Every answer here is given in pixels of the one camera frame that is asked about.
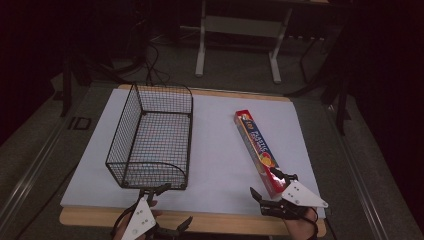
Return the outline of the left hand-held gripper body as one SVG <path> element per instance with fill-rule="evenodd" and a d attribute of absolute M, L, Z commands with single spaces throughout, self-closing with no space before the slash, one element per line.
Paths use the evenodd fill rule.
<path fill-rule="evenodd" d="M 121 240 L 138 240 L 156 226 L 156 220 L 150 207 L 155 196 L 149 196 L 148 190 L 140 193 Z"/>

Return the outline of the metal floor rail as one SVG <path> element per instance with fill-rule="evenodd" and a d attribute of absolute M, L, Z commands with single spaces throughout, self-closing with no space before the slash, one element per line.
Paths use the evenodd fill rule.
<path fill-rule="evenodd" d="M 353 186 L 361 203 L 368 225 L 374 236 L 374 240 L 389 240 L 387 232 L 381 222 L 380 216 L 375 207 L 374 201 L 372 200 L 368 188 L 365 184 L 365 181 L 361 176 L 361 173 L 356 163 L 355 156 L 351 148 L 349 147 L 346 138 L 341 135 L 340 131 L 336 126 L 335 120 L 337 111 L 332 105 L 324 106 L 324 110 L 327 117 L 329 118 L 333 131 L 336 133 L 337 139 L 341 144 L 341 148 L 344 152 L 347 161 Z"/>
<path fill-rule="evenodd" d="M 54 125 L 52 132 L 48 135 L 46 142 L 41 146 L 40 151 L 29 165 L 26 172 L 15 185 L 11 195 L 0 210 L 0 232 L 5 231 L 14 219 L 15 214 L 25 201 L 31 191 L 36 179 L 46 164 L 48 156 L 51 154 L 62 132 L 67 128 L 71 118 L 69 116 L 60 117 Z"/>

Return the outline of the red and blue wrap box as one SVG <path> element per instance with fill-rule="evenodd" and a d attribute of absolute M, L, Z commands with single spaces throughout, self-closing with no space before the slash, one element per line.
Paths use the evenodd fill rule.
<path fill-rule="evenodd" d="M 285 190 L 286 182 L 271 172 L 279 165 L 265 138 L 248 110 L 236 111 L 234 123 L 269 196 L 275 198 Z"/>

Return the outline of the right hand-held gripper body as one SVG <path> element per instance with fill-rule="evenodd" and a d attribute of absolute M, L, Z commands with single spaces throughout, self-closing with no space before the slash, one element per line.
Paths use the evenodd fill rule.
<path fill-rule="evenodd" d="M 272 200 L 259 196 L 260 212 L 284 220 L 305 219 L 309 209 L 327 208 L 329 204 L 297 180 L 292 181 L 283 192 Z"/>

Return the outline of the white table mat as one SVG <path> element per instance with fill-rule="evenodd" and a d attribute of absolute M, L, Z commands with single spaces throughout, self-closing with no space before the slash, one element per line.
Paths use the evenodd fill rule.
<path fill-rule="evenodd" d="M 127 208 L 138 192 L 118 186 L 105 161 L 128 92 L 114 90 L 79 166 L 61 200 L 63 207 Z M 194 121 L 188 187 L 157 197 L 161 210 L 258 215 L 255 189 L 268 192 L 234 124 L 247 109 L 281 170 L 319 192 L 294 105 L 291 102 L 233 97 L 194 96 Z"/>

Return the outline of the white metal desk frame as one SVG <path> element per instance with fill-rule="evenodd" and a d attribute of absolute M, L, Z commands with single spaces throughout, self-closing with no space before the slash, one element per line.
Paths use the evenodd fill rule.
<path fill-rule="evenodd" d="M 292 8 L 284 11 L 283 20 L 265 21 L 253 20 L 234 17 L 224 17 L 208 15 L 206 13 L 207 0 L 201 1 L 201 18 L 200 18 L 200 39 L 197 54 L 195 76 L 202 77 L 204 74 L 206 45 L 205 38 L 207 32 L 247 35 L 256 37 L 268 37 L 276 40 L 274 48 L 268 53 L 269 64 L 273 82 L 280 84 L 282 82 L 277 57 L 281 44 L 285 37 L 285 33 L 293 12 Z"/>

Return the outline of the black wire basket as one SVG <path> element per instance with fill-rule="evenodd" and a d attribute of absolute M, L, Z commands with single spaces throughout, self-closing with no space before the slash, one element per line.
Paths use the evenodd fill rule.
<path fill-rule="evenodd" d="M 193 95 L 183 85 L 133 84 L 127 89 L 106 158 L 120 187 L 187 188 L 193 106 Z"/>

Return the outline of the person's left hand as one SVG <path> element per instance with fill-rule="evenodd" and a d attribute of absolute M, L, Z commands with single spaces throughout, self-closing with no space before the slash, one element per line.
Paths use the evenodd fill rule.
<path fill-rule="evenodd" d="M 150 204 L 151 210 L 152 207 L 154 207 L 157 204 L 156 201 L 153 201 Z M 129 222 L 129 219 L 131 217 L 132 211 L 135 209 L 135 205 L 130 207 L 128 210 L 125 210 L 122 214 L 122 216 L 120 216 L 117 220 L 117 224 L 114 226 L 113 230 L 112 230 L 112 240 L 121 240 L 123 233 L 126 229 L 126 226 Z M 162 214 L 161 211 L 157 211 L 157 210 L 152 210 L 152 213 L 155 217 L 155 220 L 158 216 L 160 216 Z M 148 233 L 146 236 L 141 236 L 138 240 L 146 240 L 148 236 Z"/>

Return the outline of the person's right hand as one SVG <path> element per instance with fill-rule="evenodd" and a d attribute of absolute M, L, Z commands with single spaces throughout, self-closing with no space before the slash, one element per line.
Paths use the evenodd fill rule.
<path fill-rule="evenodd" d="M 284 220 L 292 240 L 317 240 L 317 213 L 309 208 L 304 217 L 297 220 Z"/>

